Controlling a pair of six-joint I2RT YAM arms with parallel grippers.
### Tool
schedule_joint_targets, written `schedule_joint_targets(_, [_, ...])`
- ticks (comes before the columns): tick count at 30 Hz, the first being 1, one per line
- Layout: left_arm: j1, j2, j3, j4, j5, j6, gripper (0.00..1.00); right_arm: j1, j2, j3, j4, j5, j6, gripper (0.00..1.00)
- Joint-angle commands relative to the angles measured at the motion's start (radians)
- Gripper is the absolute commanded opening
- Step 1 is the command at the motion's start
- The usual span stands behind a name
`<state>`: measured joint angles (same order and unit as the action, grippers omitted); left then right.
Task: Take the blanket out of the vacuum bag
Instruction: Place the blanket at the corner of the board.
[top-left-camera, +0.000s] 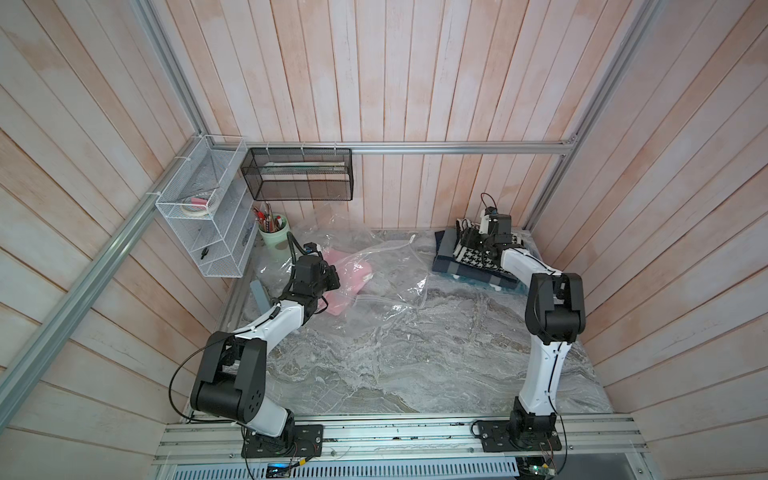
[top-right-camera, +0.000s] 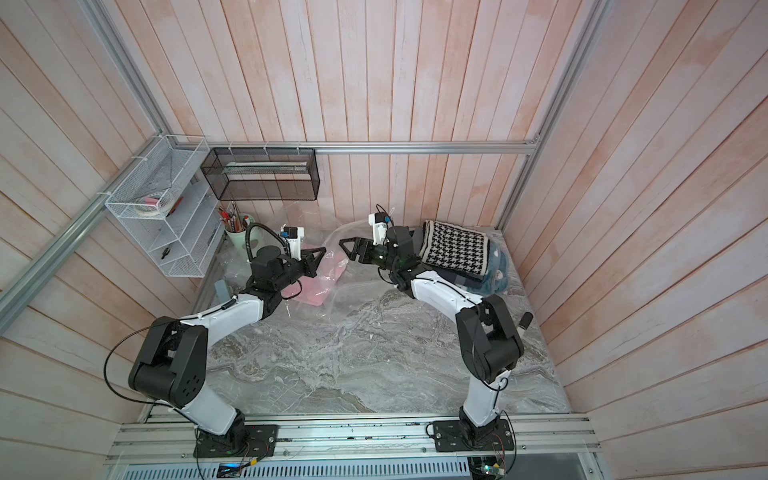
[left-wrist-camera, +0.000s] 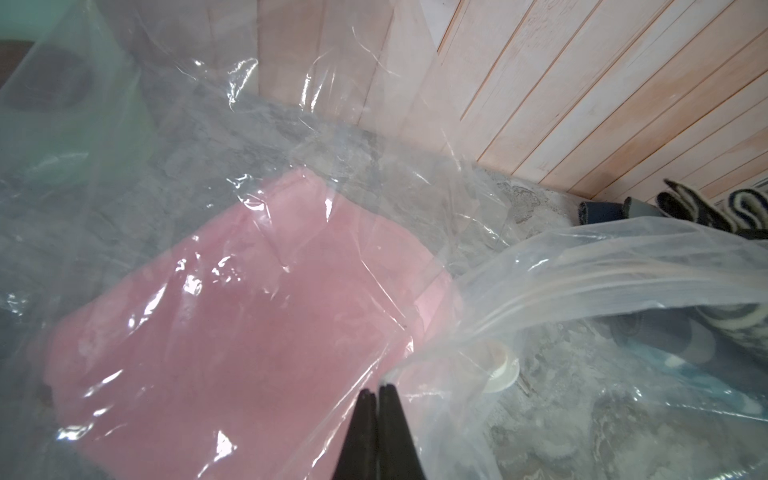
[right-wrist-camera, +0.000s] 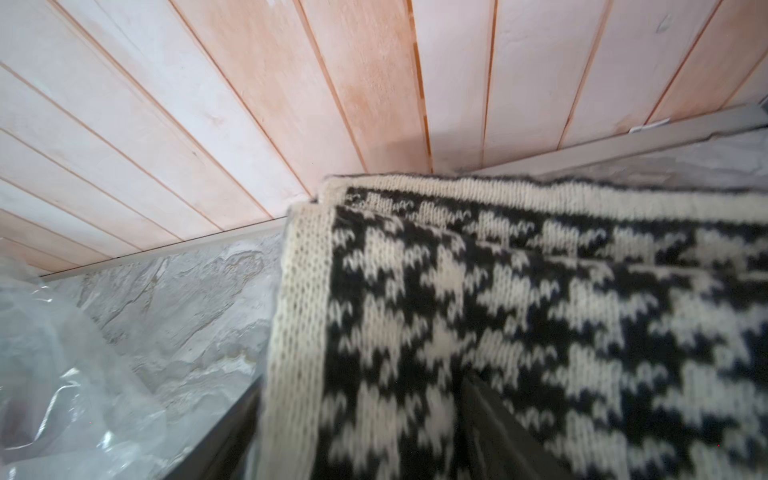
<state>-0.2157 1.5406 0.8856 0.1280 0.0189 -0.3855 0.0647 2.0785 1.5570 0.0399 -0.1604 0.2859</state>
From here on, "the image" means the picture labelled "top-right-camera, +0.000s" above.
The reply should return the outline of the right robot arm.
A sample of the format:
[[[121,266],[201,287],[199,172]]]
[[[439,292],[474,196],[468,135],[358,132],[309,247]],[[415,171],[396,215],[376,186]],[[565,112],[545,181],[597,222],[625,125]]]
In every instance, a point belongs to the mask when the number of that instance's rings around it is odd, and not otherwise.
[[[416,256],[408,228],[373,230],[372,239],[344,238],[339,246],[350,260],[387,272],[399,291],[455,321],[461,356],[471,375],[459,422],[468,435],[486,434],[499,422],[498,397],[524,355],[522,337],[533,314],[525,312],[514,320],[500,296],[481,297],[443,278]]]

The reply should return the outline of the pink fleece cloth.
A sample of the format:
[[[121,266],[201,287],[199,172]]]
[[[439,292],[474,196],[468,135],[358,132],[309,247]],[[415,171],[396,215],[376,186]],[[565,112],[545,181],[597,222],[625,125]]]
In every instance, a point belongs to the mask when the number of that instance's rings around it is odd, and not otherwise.
[[[301,293],[296,300],[310,306],[322,306],[334,291],[348,262],[347,256],[338,248],[327,250],[319,265],[317,276],[301,278]]]

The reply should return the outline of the teal bear print blanket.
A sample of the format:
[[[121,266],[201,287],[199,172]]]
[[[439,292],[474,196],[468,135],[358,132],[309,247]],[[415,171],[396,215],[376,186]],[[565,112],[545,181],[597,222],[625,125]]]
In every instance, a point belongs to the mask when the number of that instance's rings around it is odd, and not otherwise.
[[[469,292],[481,296],[499,294],[509,286],[507,255],[494,241],[489,243],[488,269],[482,280],[469,282]]]

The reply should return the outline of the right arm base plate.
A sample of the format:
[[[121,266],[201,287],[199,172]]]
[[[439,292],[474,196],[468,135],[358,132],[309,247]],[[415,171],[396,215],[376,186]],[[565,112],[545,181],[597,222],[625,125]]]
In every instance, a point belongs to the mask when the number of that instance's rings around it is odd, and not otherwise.
[[[488,425],[476,427],[465,420],[440,420],[430,424],[430,437],[438,452],[499,451],[515,449],[512,428],[498,418]]]

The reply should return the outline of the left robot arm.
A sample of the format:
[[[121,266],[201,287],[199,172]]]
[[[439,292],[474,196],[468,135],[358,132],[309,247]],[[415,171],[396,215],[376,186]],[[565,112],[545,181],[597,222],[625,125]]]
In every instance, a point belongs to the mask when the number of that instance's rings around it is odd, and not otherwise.
[[[286,299],[285,289],[317,275],[325,253],[324,247],[301,249],[293,258],[276,246],[263,247],[250,260],[245,288],[230,300],[185,318],[156,319],[129,374],[129,387],[179,411],[207,434],[230,435],[241,412],[207,384],[210,347],[271,316]]]

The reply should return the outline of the clear plastic vacuum bag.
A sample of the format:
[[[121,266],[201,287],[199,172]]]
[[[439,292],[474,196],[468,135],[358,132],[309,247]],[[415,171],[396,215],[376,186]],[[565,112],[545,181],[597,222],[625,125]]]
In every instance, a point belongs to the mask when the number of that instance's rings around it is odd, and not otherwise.
[[[268,318],[284,301],[298,298],[320,303],[349,258],[342,251],[305,247],[304,237],[302,227],[285,225],[275,231],[259,222],[249,223],[244,248],[250,276],[221,308],[235,309],[251,323]]]

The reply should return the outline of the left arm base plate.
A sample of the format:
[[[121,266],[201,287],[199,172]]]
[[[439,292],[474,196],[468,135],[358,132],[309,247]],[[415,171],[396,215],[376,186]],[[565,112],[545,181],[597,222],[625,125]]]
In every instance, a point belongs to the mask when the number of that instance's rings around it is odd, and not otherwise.
[[[196,459],[271,457],[278,430],[275,424],[233,425],[228,433],[221,436],[199,430],[193,456]]]

